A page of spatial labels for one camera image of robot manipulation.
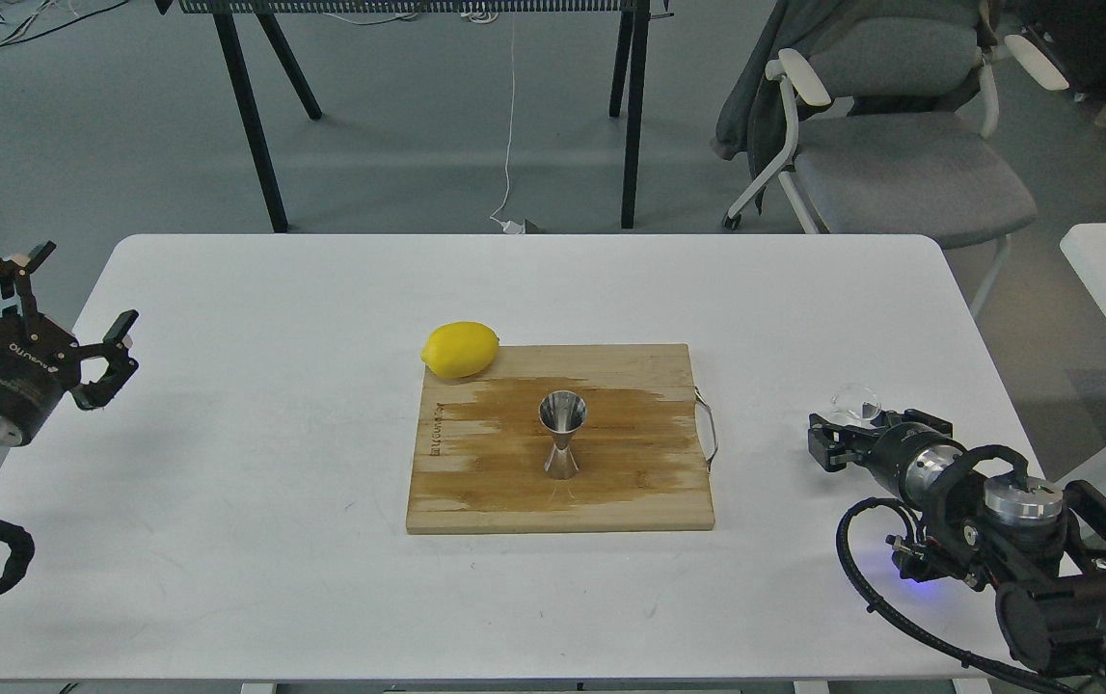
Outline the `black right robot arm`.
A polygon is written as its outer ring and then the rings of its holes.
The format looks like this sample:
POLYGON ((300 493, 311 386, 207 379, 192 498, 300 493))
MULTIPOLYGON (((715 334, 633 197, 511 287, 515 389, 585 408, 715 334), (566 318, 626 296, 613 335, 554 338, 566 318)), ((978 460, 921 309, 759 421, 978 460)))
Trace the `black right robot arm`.
POLYGON ((822 469, 856 465, 887 491, 853 505, 836 527, 852 588, 867 610, 963 667, 1041 693, 1065 693, 1074 676, 1106 688, 1106 496, 1085 480, 1055 487, 1006 445, 966 448, 952 434, 950 422, 918 410, 879 412, 865 426, 808 414, 808 452, 822 469), (931 635, 862 574, 851 524, 876 508, 902 520, 904 534, 887 539, 902 579, 994 590, 1012 666, 931 635))

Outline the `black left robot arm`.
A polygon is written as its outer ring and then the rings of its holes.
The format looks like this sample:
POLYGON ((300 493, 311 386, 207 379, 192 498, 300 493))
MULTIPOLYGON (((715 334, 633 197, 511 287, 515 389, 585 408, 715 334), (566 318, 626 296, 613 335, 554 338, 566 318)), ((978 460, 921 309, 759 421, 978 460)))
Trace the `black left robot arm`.
MULTIPOLYGON (((85 412, 103 408, 139 367, 129 353, 137 311, 122 312, 97 343, 79 341, 40 311, 32 276, 55 247, 46 241, 28 253, 0 255, 0 447, 32 443, 65 395, 85 412)), ((0 542, 10 550, 2 595, 24 578, 36 545, 6 520, 0 542)))

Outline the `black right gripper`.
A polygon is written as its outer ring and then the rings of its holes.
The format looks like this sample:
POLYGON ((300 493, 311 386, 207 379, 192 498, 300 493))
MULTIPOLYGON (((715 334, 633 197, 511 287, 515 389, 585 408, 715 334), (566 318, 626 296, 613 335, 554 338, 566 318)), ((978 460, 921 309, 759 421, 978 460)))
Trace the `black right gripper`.
POLYGON ((919 410, 886 410, 876 417, 876 426, 862 429, 810 413, 808 453, 825 472, 859 465, 885 491, 915 509, 926 508, 931 485, 966 452, 951 439, 953 422, 919 410))

